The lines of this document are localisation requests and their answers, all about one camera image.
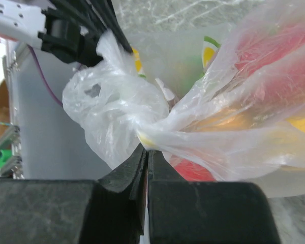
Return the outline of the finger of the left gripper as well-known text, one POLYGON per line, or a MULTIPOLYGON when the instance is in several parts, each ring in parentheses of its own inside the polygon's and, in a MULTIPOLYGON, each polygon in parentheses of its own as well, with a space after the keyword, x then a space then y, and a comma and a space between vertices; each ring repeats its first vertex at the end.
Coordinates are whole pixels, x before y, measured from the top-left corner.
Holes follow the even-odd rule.
POLYGON ((112 1, 91 1, 91 5, 93 7, 93 12, 98 18, 98 25, 102 32, 105 30, 111 30, 123 49, 127 53, 132 54, 132 47, 118 24, 112 1))

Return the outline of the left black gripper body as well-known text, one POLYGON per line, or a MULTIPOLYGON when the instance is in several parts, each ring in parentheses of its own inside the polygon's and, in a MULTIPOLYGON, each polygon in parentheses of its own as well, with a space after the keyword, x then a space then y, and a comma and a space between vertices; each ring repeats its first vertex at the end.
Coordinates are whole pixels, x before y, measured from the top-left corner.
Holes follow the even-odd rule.
POLYGON ((80 24, 60 10, 47 8, 45 29, 39 32, 40 50, 51 53, 63 63, 78 62, 94 67, 103 58, 96 53, 96 42, 91 36, 81 34, 80 24))

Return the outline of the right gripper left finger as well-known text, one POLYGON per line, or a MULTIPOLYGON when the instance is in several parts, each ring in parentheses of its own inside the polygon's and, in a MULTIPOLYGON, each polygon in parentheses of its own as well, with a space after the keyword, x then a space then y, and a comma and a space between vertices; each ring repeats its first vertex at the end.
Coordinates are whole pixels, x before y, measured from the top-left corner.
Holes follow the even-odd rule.
POLYGON ((104 177, 98 179, 98 196, 101 201, 120 197, 140 201, 144 198, 146 178, 146 150, 138 146, 134 152, 104 177))

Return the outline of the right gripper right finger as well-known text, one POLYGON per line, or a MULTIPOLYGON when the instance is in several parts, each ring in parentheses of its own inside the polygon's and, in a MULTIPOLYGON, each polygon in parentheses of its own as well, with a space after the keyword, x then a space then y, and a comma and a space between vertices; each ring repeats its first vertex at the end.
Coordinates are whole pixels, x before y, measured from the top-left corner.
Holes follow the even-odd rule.
POLYGON ((148 182, 186 181, 164 158, 161 151, 148 153, 148 182))

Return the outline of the clear plastic bag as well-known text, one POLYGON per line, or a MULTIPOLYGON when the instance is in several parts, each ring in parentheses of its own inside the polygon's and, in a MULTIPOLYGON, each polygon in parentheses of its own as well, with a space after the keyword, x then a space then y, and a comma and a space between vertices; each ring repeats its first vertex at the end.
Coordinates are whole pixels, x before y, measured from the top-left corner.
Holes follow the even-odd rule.
POLYGON ((236 27, 143 35, 127 54, 112 32, 96 51, 103 60, 77 72, 63 90, 63 108, 90 148, 114 169, 141 144, 206 168, 217 181, 252 181, 268 197, 305 194, 305 133, 287 118, 305 117, 305 103, 275 124, 242 131, 188 132, 195 120, 222 109, 246 110, 236 50, 305 22, 305 1, 265 1, 236 27))

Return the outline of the fake orange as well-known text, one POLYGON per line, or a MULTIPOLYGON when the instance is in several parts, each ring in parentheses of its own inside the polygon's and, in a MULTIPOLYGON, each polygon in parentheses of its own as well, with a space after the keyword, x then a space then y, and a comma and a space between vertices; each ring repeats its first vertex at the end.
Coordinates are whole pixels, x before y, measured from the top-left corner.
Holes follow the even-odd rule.
POLYGON ((193 121, 188 132, 242 131, 275 124, 290 115, 288 109, 252 106, 244 109, 230 107, 201 120, 193 121))

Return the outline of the yellow fake banana bunch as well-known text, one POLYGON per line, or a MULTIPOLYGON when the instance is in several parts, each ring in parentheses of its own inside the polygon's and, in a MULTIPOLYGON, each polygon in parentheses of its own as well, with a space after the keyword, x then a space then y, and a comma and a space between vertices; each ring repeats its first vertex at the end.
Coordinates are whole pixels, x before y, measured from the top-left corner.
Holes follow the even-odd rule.
POLYGON ((289 122, 293 127, 305 133, 305 117, 292 116, 287 118, 287 122, 289 122))

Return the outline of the pink fake dragon fruit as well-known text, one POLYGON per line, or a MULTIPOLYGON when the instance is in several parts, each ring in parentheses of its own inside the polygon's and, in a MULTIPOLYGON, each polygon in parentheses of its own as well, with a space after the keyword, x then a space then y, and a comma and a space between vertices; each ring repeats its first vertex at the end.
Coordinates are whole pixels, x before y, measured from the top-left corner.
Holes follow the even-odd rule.
POLYGON ((262 40, 247 34, 236 54, 241 105, 279 109, 305 103, 305 22, 285 26, 262 40))

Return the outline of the bright red fake apple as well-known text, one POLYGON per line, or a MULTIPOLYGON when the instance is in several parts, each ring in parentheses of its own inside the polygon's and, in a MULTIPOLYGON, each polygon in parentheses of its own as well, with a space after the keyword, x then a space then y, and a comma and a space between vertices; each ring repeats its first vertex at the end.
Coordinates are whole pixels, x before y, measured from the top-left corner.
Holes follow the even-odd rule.
POLYGON ((206 168, 187 159, 172 156, 170 164, 188 181, 215 181, 213 175, 206 168))

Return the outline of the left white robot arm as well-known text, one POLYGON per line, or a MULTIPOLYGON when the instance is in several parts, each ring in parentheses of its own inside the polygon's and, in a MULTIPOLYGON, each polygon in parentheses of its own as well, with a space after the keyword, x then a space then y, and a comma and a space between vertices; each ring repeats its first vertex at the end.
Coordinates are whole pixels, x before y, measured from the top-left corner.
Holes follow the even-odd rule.
POLYGON ((93 67, 100 37, 113 32, 128 53, 132 48, 121 30, 111 1, 51 1, 53 8, 0 1, 0 34, 53 54, 66 64, 93 67))

